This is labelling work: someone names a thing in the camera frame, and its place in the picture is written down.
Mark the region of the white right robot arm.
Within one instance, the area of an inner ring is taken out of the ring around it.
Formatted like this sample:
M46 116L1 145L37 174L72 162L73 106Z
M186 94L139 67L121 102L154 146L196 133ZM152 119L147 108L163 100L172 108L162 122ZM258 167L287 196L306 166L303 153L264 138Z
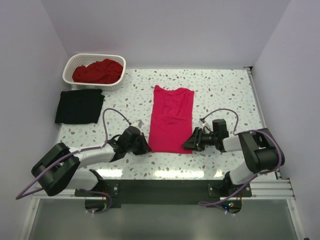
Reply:
M212 127L212 130L206 126L196 127L182 147L194 152L201 152L207 146L214 146L221 153L242 152L244 162L224 175L222 189L227 196L235 196L241 185L259 174L273 172L284 165L285 155L267 128L229 136L224 119L213 120Z

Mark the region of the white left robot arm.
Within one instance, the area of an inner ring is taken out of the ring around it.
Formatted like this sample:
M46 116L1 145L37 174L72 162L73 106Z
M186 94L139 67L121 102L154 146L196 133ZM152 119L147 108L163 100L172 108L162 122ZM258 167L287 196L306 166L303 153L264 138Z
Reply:
M108 140L106 145L75 148L63 142L57 143L34 165L31 174L50 197L65 189L85 189L92 196L99 196L104 190L100 175L94 171L92 176L81 175L78 170L121 160L128 153L139 156L151 152L141 130L143 125L142 120L134 121L122 134Z

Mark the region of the pink t shirt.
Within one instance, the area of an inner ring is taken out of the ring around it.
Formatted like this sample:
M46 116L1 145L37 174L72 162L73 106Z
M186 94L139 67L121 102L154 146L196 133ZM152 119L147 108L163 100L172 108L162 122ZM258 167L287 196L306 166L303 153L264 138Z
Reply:
M192 135L195 92L154 87L148 145L154 153L191 154L182 145Z

